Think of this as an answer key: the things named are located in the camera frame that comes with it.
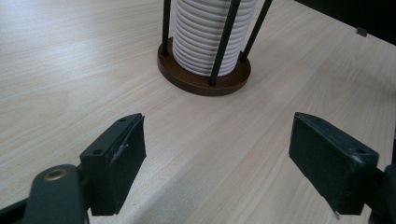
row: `cylindrical holder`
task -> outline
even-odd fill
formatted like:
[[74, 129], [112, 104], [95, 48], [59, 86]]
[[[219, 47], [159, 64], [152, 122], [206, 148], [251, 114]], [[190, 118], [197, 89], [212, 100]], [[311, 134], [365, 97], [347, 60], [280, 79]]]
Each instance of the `cylindrical holder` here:
[[199, 95], [221, 96], [241, 89], [250, 75], [248, 53], [272, 0], [266, 0], [245, 53], [240, 48], [256, 0], [178, 1], [175, 38], [168, 36], [171, 1], [163, 4], [163, 43], [158, 49], [163, 76]]

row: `screw hole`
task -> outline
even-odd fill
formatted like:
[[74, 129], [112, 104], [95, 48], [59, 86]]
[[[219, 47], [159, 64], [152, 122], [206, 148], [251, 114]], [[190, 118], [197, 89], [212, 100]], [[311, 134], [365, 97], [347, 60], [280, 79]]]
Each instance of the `screw hole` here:
[[102, 149], [96, 149], [92, 152], [93, 155], [99, 155], [102, 154], [103, 150]]
[[364, 151], [363, 149], [361, 149], [361, 148], [354, 148], [353, 149], [356, 153], [359, 153], [359, 154], [366, 154], [366, 151]]
[[67, 175], [66, 169], [56, 169], [56, 170], [49, 171], [44, 176], [44, 179], [47, 181], [53, 181], [53, 180], [60, 179], [60, 178], [64, 177], [65, 175]]

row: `round wooden base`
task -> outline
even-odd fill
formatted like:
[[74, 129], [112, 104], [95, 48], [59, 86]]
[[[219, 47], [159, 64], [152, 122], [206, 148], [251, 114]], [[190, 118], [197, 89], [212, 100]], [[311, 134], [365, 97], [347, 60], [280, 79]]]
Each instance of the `round wooden base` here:
[[182, 68], [173, 56], [173, 38], [168, 39], [168, 56], [161, 54], [162, 45], [158, 48], [158, 67], [163, 76], [184, 91], [203, 96], [221, 96], [241, 89], [250, 75], [250, 62], [236, 63], [235, 69], [228, 75], [218, 77], [217, 84], [210, 86], [209, 77], [201, 77]]

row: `wood grain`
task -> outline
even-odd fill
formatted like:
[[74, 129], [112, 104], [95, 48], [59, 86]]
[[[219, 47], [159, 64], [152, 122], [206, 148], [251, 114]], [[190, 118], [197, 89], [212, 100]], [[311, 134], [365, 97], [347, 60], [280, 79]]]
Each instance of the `wood grain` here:
[[379, 152], [383, 169], [396, 120], [396, 47], [275, 0], [247, 85], [197, 96], [157, 68], [162, 6], [1, 1], [0, 207], [27, 197], [42, 170], [79, 164], [113, 121], [140, 112], [148, 157], [121, 212], [92, 223], [367, 223], [368, 208], [338, 220], [292, 163], [291, 123], [296, 111], [322, 117]]

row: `wooden base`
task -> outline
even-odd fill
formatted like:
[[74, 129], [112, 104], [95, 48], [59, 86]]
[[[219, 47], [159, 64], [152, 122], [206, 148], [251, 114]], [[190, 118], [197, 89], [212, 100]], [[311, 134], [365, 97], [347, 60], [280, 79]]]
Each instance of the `wooden base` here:
[[241, 89], [250, 75], [250, 62], [238, 61], [235, 69], [228, 75], [218, 77], [216, 86], [210, 86], [209, 77], [195, 75], [182, 68], [173, 56], [173, 38], [168, 40], [168, 56], [161, 54], [162, 45], [158, 48], [158, 67], [163, 76], [184, 91], [204, 96], [221, 96]]

